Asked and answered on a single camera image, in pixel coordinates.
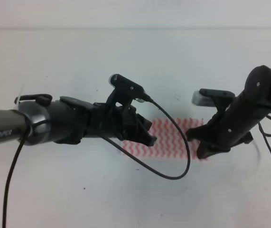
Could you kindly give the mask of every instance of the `red zigzag pattern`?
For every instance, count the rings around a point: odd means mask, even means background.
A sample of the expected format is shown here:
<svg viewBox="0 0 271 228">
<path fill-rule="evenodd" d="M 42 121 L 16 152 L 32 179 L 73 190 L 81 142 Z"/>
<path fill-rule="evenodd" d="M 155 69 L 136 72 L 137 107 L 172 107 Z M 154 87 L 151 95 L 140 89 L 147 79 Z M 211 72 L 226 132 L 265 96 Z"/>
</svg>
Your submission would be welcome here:
<svg viewBox="0 0 271 228">
<path fill-rule="evenodd" d="M 203 119 L 181 119 L 177 118 L 176 123 L 185 133 L 189 128 L 202 126 Z M 152 157 L 152 158 L 170 158 L 170 159 L 187 159 L 187 151 L 184 141 L 178 130 L 168 119 L 155 119 L 152 121 L 150 134 L 156 136 L 158 139 L 153 147 L 147 147 L 140 143 L 123 141 L 122 147 L 138 157 Z M 193 140 L 188 142 L 190 154 L 192 159 L 196 159 L 196 150 L 199 146 L 199 141 Z"/>
</svg>

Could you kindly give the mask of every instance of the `black plastic bracket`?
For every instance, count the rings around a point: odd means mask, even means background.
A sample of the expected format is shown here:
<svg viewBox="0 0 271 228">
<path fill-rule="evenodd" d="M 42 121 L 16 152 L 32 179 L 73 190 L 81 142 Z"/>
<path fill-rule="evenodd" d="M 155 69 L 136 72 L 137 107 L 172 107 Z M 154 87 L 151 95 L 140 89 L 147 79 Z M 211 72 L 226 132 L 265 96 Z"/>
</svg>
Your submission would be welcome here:
<svg viewBox="0 0 271 228">
<path fill-rule="evenodd" d="M 223 117 L 226 109 L 230 103 L 235 99 L 235 95 L 232 92 L 224 90 L 212 90 L 212 89 L 200 89 L 200 94 L 205 97 L 209 97 L 213 100 L 214 106 L 217 108 L 217 113 L 211 118 L 211 120 L 200 127 L 190 128 L 186 132 L 187 139 L 192 141 L 193 139 L 199 140 L 200 145 L 196 151 L 199 159 L 205 159 L 218 153 L 229 152 L 230 147 L 223 147 L 216 143 L 214 138 L 215 125 L 218 124 Z M 253 140 L 252 135 L 248 132 L 243 138 L 241 138 L 234 146 L 241 143 L 248 144 Z"/>
</svg>

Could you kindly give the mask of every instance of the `metallic tube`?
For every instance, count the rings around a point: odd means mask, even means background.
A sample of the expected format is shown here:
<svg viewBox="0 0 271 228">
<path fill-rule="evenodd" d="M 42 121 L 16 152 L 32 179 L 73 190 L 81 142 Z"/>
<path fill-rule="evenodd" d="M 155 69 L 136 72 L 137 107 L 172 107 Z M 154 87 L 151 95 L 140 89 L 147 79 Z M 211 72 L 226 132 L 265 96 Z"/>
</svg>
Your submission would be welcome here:
<svg viewBox="0 0 271 228">
<path fill-rule="evenodd" d="M 25 116 L 14 110 L 0 110 L 0 143 L 19 139 L 26 128 Z"/>
</svg>

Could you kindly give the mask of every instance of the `white surface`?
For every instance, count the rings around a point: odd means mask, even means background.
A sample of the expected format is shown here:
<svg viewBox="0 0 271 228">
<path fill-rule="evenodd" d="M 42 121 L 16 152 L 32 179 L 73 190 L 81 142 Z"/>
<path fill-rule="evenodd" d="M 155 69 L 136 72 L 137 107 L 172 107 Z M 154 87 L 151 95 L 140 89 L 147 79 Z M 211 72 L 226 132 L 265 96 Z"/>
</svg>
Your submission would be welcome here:
<svg viewBox="0 0 271 228">
<path fill-rule="evenodd" d="M 103 102 L 112 91 L 109 76 L 120 73 L 173 117 L 208 120 L 215 109 L 193 106 L 192 93 L 206 87 L 238 94 L 262 64 L 271 67 L 271 30 L 0 31 L 0 109 L 14 106 L 23 83 L 26 94 Z M 148 119 L 161 116 L 149 104 L 134 105 Z M 263 125 L 271 132 L 271 123 Z M 260 152 L 241 145 L 193 161 L 178 181 L 157 177 L 100 139 L 24 147 L 8 227 L 271 227 L 271 157 L 257 128 L 252 133 Z M 17 146 L 0 145 L 0 225 Z M 147 162 L 172 175 L 185 168 L 182 161 Z"/>
<path fill-rule="evenodd" d="M 271 0 L 0 0 L 0 28 L 271 27 Z"/>
</svg>

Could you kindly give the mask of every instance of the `black mount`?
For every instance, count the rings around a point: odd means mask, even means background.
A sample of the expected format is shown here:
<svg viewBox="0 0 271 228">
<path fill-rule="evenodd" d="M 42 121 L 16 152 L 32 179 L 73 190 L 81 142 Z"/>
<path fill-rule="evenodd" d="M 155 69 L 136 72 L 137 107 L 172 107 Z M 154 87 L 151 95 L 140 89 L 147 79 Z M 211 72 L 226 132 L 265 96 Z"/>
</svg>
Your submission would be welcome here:
<svg viewBox="0 0 271 228">
<path fill-rule="evenodd" d="M 213 101 L 214 106 L 217 108 L 217 113 L 207 124 L 197 128 L 191 128 L 186 132 L 186 136 L 189 141 L 192 141 L 193 139 L 200 141 L 200 145 L 196 153 L 199 159 L 204 159 L 218 153 L 229 152 L 231 149 L 230 147 L 223 147 L 217 144 L 215 133 L 226 109 L 229 108 L 230 103 L 234 101 L 235 95 L 229 91 L 213 89 L 200 89 L 199 93 L 204 97 L 209 97 Z M 252 140 L 252 135 L 250 132 L 248 132 L 233 146 L 241 143 L 248 144 Z"/>
<path fill-rule="evenodd" d="M 136 108 L 131 106 L 134 99 L 149 101 L 150 97 L 140 85 L 121 75 L 111 76 L 110 84 L 114 90 L 106 103 L 91 104 L 67 96 L 52 102 L 52 96 L 47 94 L 21 96 L 19 100 L 26 101 L 22 102 L 23 106 L 27 105 L 26 110 L 33 107 L 34 103 L 42 107 L 39 111 L 45 112 L 39 114 L 47 114 L 46 123 L 51 125 L 50 131 L 44 132 L 39 138 L 37 136 L 35 140 L 32 137 L 33 141 L 39 143 L 41 138 L 47 137 L 44 142 L 79 144 L 82 138 L 98 137 L 99 133 L 108 138 L 116 137 L 121 141 L 153 146 L 157 138 L 148 133 L 152 122 L 137 114 Z"/>
</svg>

